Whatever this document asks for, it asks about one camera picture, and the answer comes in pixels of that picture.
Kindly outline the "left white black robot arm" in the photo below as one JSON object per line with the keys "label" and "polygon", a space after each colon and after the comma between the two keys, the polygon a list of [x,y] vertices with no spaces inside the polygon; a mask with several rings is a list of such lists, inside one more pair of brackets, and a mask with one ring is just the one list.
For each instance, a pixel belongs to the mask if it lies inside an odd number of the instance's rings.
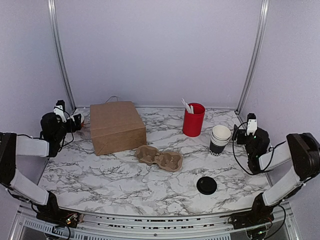
{"label": "left white black robot arm", "polygon": [[81,130],[84,120],[81,113],[66,115],[65,112],[49,112],[40,120],[39,137],[15,132],[0,134],[1,185],[13,192],[15,198],[36,205],[38,211],[43,212],[53,223],[60,222],[64,216],[57,197],[38,186],[30,176],[31,167],[22,161],[26,160],[34,167],[41,160],[55,158],[68,144],[67,134]]}

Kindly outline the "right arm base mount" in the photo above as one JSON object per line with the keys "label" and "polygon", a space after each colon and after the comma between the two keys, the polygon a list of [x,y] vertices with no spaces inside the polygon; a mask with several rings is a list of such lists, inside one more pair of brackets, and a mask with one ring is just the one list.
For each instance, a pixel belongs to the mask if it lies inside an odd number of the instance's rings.
{"label": "right arm base mount", "polygon": [[254,218],[249,212],[233,213],[227,220],[228,224],[231,224],[235,230],[253,227],[256,225],[271,223],[274,220],[274,215],[268,214],[267,216]]}

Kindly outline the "black paper coffee cup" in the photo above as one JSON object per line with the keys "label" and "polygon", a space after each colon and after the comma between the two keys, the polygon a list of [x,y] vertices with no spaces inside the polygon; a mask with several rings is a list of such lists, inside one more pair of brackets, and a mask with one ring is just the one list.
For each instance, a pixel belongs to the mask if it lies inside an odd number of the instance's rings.
{"label": "black paper coffee cup", "polygon": [[217,146],[225,146],[231,139],[231,131],[224,125],[216,125],[212,128],[211,141]]}

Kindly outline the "black plastic cup lid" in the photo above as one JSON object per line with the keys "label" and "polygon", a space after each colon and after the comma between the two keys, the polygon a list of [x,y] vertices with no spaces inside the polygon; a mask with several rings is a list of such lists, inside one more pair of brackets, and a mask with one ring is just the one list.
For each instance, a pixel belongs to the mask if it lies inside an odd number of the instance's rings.
{"label": "black plastic cup lid", "polygon": [[204,176],[197,181],[196,188],[203,195],[212,195],[217,190],[217,183],[212,177]]}

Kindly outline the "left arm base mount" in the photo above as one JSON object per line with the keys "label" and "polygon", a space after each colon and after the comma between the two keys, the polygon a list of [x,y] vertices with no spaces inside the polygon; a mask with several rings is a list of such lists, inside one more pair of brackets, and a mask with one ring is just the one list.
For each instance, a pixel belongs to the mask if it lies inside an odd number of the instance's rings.
{"label": "left arm base mount", "polygon": [[79,212],[68,211],[65,209],[59,210],[57,213],[38,211],[36,218],[48,223],[68,226],[76,228],[83,219],[83,214]]}

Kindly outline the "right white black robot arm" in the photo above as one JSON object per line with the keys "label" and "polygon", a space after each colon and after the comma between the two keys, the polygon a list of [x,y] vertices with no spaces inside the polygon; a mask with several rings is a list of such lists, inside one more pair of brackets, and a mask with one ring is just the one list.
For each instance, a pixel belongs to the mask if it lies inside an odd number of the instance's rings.
{"label": "right white black robot arm", "polygon": [[285,141],[271,146],[267,131],[257,128],[254,133],[247,133],[241,126],[235,125],[232,142],[244,146],[248,167],[245,172],[251,176],[269,173],[290,164],[280,180],[253,200],[247,214],[252,224],[260,223],[276,205],[293,196],[320,173],[320,143],[309,132],[290,133]]}

